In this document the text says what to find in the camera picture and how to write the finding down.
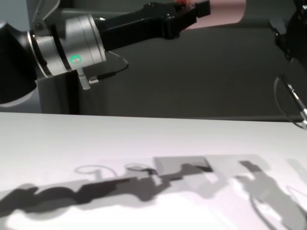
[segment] cable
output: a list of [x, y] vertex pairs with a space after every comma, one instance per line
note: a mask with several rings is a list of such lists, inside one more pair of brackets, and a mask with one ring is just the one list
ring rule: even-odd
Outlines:
[[123, 58], [123, 57], [121, 57], [120, 55], [118, 55], [118, 54], [116, 54], [116, 53], [113, 53], [113, 52], [111, 52], [111, 51], [108, 51], [108, 53], [110, 53], [110, 54], [112, 54], [112, 55], [118, 57], [119, 59], [121, 59], [121, 60], [124, 62], [125, 67], [123, 67], [123, 68], [121, 68], [121, 69], [119, 69], [119, 70], [116, 70], [116, 71], [112, 71], [112, 72], [108, 72], [108, 73], [104, 73], [104, 74], [98, 75], [95, 79], [93, 79], [93, 81], [94, 81], [94, 80], [100, 81], [100, 80], [105, 79], [105, 78], [113, 77], [113, 76], [115, 76], [116, 74], [118, 74], [118, 73], [120, 73], [120, 72], [122, 72], [122, 71], [124, 71], [124, 70], [126, 70], [126, 69], [129, 68], [129, 62], [128, 62], [125, 58]]
[[124, 63], [125, 63], [125, 67], [121, 68], [120, 70], [115, 71], [116, 74], [118, 74], [118, 73], [120, 73], [120, 72], [122, 72], [122, 71], [124, 71], [124, 70], [126, 70], [126, 69], [129, 68], [129, 62], [128, 62], [125, 58], [123, 58], [123, 57], [121, 57], [120, 55], [118, 55], [118, 54], [116, 54], [116, 53], [113, 53], [113, 52], [111, 52], [111, 51], [108, 51], [108, 53], [113, 54], [114, 56], [116, 56], [116, 57], [122, 59], [122, 60], [124, 61]]
[[289, 115], [284, 111], [284, 109], [281, 106], [281, 103], [279, 101], [278, 95], [277, 95], [277, 87], [278, 87], [278, 83], [280, 81], [280, 77], [276, 78], [275, 82], [274, 82], [274, 97], [275, 97], [275, 102], [280, 110], [280, 112], [287, 118], [287, 120], [291, 123], [293, 123], [295, 126], [304, 129], [301, 125], [297, 124], [296, 122], [294, 122]]

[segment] black cylinder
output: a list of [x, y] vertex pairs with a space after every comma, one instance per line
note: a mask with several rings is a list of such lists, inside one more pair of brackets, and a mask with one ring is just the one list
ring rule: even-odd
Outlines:
[[0, 104], [20, 99], [36, 88], [33, 57], [27, 32], [0, 23]]

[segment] red object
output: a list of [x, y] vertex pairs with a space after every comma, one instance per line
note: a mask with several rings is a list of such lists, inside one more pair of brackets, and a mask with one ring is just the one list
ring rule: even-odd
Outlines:
[[[194, 4], [203, 0], [176, 0], [178, 3]], [[238, 23], [244, 16], [246, 0], [210, 0], [211, 15], [199, 18], [188, 29]]]

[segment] metal bracket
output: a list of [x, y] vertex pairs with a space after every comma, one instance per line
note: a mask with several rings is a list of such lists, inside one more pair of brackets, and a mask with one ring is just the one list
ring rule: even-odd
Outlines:
[[59, 4], [60, 0], [39, 0], [32, 18], [32, 28], [43, 31], [46, 27], [46, 18], [59, 7]]

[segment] white surface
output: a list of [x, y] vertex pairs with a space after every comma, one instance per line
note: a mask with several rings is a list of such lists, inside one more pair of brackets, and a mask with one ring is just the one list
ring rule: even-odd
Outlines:
[[[108, 170], [101, 170], [102, 179], [75, 172], [86, 165], [107, 166], [120, 177], [129, 163], [156, 168], [157, 158], [201, 156], [214, 169], [172, 181], [148, 202], [121, 194], [50, 213], [16, 210], [0, 219], [0, 229], [268, 229], [248, 200], [247, 179], [238, 175], [257, 179], [249, 191], [269, 201], [257, 207], [276, 229], [286, 229], [280, 219], [291, 230], [306, 229], [294, 201], [307, 210], [307, 132], [291, 124], [5, 113], [0, 121], [0, 199], [25, 184], [40, 187], [36, 194], [59, 186], [77, 192], [114, 178]], [[239, 161], [264, 172], [251, 174]], [[138, 183], [131, 186], [138, 190]]]

